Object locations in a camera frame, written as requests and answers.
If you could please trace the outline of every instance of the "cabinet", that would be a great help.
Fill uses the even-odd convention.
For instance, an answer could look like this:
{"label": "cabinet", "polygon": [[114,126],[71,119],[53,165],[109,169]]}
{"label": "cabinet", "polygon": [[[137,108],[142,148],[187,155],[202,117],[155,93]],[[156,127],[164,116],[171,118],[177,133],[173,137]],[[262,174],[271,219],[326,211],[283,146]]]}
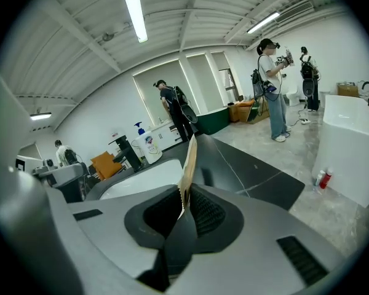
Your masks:
{"label": "cabinet", "polygon": [[162,151],[182,141],[172,121],[156,126],[152,132],[159,149]]}

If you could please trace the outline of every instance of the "orange chair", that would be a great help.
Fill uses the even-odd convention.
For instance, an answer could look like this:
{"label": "orange chair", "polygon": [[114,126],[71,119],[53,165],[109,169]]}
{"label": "orange chair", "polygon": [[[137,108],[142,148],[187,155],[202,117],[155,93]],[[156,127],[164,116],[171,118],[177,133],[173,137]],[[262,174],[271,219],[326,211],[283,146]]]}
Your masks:
{"label": "orange chair", "polygon": [[124,169],[122,164],[113,162],[114,156],[108,152],[104,152],[92,159],[92,163],[100,180],[108,179],[115,175],[121,169]]}

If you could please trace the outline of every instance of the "white shirt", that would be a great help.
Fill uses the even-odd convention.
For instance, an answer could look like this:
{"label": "white shirt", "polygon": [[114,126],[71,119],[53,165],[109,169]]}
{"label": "white shirt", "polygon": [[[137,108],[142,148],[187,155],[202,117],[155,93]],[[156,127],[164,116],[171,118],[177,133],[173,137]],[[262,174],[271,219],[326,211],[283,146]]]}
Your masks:
{"label": "white shirt", "polygon": [[275,91],[272,92],[272,94],[279,94],[280,93],[280,80],[277,77],[277,74],[275,74],[272,77],[268,77],[266,73],[274,68],[276,68],[275,63],[273,62],[272,58],[267,55],[261,55],[260,56],[260,64],[259,64],[259,72],[260,76],[263,81],[269,81],[273,84],[273,86],[276,88]]}
{"label": "white shirt", "polygon": [[56,151],[56,159],[57,159],[57,165],[60,166],[60,163],[63,163],[63,166],[69,166],[69,163],[66,160],[65,152],[67,150],[72,150],[68,145],[61,145]]}
{"label": "white shirt", "polygon": [[[310,55],[303,55],[303,57],[302,57],[302,61],[303,61],[303,62],[307,62],[307,60],[308,60],[309,56],[310,56]],[[315,59],[313,59],[313,57],[312,57],[312,56],[310,56],[309,63],[313,66],[313,68],[316,68],[316,69],[317,69],[317,63],[315,62]]]}

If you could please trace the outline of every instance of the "floor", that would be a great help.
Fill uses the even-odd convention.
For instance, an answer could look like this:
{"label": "floor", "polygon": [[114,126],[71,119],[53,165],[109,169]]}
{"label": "floor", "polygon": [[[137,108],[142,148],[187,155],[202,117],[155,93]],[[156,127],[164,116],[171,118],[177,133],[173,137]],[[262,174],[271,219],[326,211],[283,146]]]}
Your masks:
{"label": "floor", "polygon": [[[298,111],[303,108],[304,103],[287,106],[287,124],[294,124]],[[344,256],[349,256],[369,239],[369,207],[363,208],[329,188],[313,191],[311,170],[319,147],[323,112],[304,110],[300,114],[312,122],[307,125],[298,122],[283,143],[271,139],[269,119],[255,125],[231,124],[213,137],[305,183],[290,213],[323,235]]]}

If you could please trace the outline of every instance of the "black pants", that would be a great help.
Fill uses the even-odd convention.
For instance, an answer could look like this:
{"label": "black pants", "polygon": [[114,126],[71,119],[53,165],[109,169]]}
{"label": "black pants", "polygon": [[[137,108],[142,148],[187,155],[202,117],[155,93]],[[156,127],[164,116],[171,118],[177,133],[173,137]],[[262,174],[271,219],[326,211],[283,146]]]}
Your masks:
{"label": "black pants", "polygon": [[319,82],[317,79],[313,79],[314,82],[314,92],[313,95],[308,97],[307,108],[313,111],[319,110]]}
{"label": "black pants", "polygon": [[190,126],[189,120],[182,114],[181,111],[173,112],[171,114],[171,117],[172,117],[173,123],[177,126],[178,132],[183,142],[190,140],[194,133],[192,132],[192,128]]}

